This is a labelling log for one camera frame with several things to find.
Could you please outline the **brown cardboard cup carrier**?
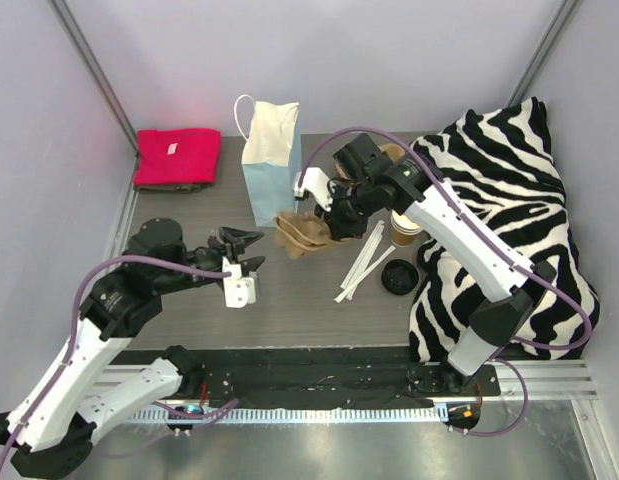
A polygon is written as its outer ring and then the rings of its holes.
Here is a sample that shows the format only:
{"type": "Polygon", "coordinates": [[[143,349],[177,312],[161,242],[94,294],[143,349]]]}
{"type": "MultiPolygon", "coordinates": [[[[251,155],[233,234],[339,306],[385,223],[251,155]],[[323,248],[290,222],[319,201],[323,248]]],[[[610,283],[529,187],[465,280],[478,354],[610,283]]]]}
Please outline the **brown cardboard cup carrier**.
{"type": "MultiPolygon", "coordinates": [[[[405,155],[405,150],[395,143],[380,145],[379,149],[383,153],[386,153],[393,163],[396,163],[400,158],[405,155]]],[[[346,173],[344,168],[338,162],[335,162],[335,171],[337,172],[339,177],[344,178],[345,180],[351,179],[350,175],[346,173]]]]}

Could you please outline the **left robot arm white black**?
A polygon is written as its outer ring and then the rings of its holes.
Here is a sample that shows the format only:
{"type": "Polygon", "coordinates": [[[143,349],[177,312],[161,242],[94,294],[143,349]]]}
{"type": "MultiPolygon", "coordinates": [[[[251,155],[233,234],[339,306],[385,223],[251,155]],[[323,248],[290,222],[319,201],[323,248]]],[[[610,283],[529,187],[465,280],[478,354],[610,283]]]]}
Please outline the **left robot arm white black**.
{"type": "Polygon", "coordinates": [[[206,245],[186,247],[180,224],[146,221],[122,255],[90,270],[75,294],[63,350],[22,403],[0,413],[0,475],[11,463],[24,478],[72,474],[112,429],[162,398],[194,397],[205,380],[195,354],[170,346],[131,379],[86,395],[144,326],[163,310],[162,298],[217,284],[228,308],[257,299],[262,256],[246,258],[261,231],[222,227],[206,245]]]}

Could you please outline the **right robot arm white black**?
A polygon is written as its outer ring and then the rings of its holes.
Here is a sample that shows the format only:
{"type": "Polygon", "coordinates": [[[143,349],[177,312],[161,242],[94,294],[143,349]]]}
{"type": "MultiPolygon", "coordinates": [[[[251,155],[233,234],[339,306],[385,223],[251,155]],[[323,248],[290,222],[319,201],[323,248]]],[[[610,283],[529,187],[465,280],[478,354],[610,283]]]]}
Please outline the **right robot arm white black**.
{"type": "Polygon", "coordinates": [[[457,196],[442,172],[410,147],[392,160],[356,129],[356,138],[334,156],[350,186],[334,191],[333,179],[306,164],[294,180],[298,200],[313,198],[336,240],[358,238],[368,218],[393,210],[420,225],[474,278],[485,300],[441,363],[446,391],[461,395],[477,381],[477,372],[506,347],[556,277],[553,266],[532,262],[502,241],[457,196]]]}

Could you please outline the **light blue paper bag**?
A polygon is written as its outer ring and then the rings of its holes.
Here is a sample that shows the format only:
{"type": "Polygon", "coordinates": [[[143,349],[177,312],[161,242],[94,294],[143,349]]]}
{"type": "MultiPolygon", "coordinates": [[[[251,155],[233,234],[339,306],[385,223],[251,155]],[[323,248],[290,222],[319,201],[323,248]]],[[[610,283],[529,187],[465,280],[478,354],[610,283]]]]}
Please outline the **light blue paper bag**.
{"type": "Polygon", "coordinates": [[[294,181],[302,167],[300,104],[276,105],[248,94],[233,106],[234,121],[245,144],[241,166],[255,225],[273,227],[280,212],[295,212],[294,181]],[[253,107],[249,130],[240,123],[238,107],[248,100],[253,107]]]}

